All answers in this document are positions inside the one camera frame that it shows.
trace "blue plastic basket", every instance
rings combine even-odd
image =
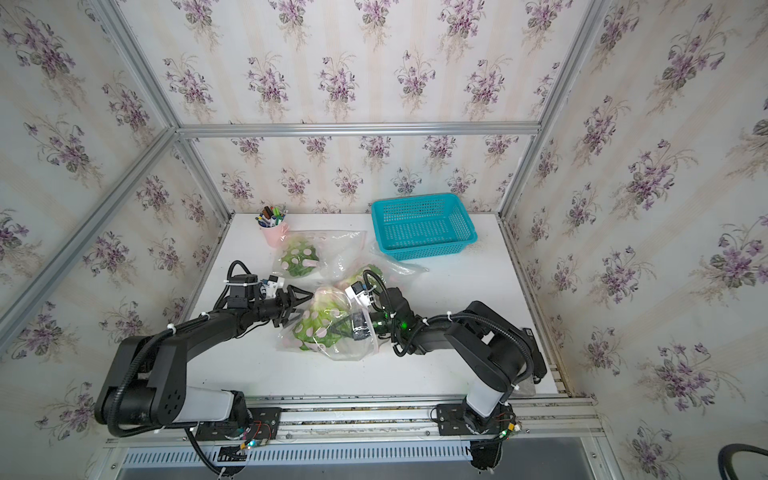
[[[379,249],[396,260],[458,253],[478,239],[454,194],[379,200],[371,216]]]

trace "clear plastic bag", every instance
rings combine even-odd
[[[310,283],[334,283],[349,271],[365,243],[366,232],[305,230],[288,233],[277,249],[273,273]]]
[[[365,270],[372,270],[384,280],[387,286],[401,288],[410,286],[419,275],[429,272],[423,266],[400,263],[389,255],[385,255],[379,250],[376,241],[371,242],[354,261],[352,268],[347,270],[351,274],[336,283],[336,288],[339,290],[345,290],[355,282],[362,282],[362,272]]]
[[[361,360],[379,343],[368,312],[341,290],[320,287],[306,310],[278,335],[278,350],[315,351],[331,360]]]

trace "wall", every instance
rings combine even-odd
[[[766,31],[765,2],[615,2],[511,219],[628,478],[768,445]]]
[[[162,130],[83,0],[0,2],[0,313]],[[117,344],[177,318],[220,231],[171,152],[0,354],[0,477],[83,478]]]
[[[467,210],[497,210],[526,135],[201,138],[227,206],[362,213],[380,198],[453,192]]]
[[[586,0],[120,4],[185,124],[536,121],[587,6]],[[252,137],[201,139],[195,147],[237,212],[272,203],[294,212],[362,213],[379,198],[446,191],[460,193],[470,210],[497,210],[527,142]]]

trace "white tabletop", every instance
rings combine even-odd
[[[495,216],[470,217],[478,242],[455,255],[411,261],[429,272],[404,290],[403,296],[422,316],[458,312],[480,300],[518,328],[533,329],[541,348]],[[291,214],[286,221],[291,230],[364,230],[368,232],[366,242],[376,239],[368,214]],[[274,255],[254,215],[235,215],[193,318],[212,308],[234,260],[242,260],[263,278],[271,273]],[[477,378],[451,349],[398,358],[391,344],[384,343],[379,353],[359,362],[334,362],[321,353],[278,352],[278,332],[271,324],[262,326],[207,350],[187,364],[187,384],[240,390],[247,396],[435,396],[465,395]],[[537,394],[557,392],[549,373],[536,385]]]

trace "pink cup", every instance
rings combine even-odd
[[[275,227],[265,228],[259,225],[259,228],[264,233],[267,244],[272,248],[279,247],[288,234],[288,223],[285,221],[280,222],[280,225]]]

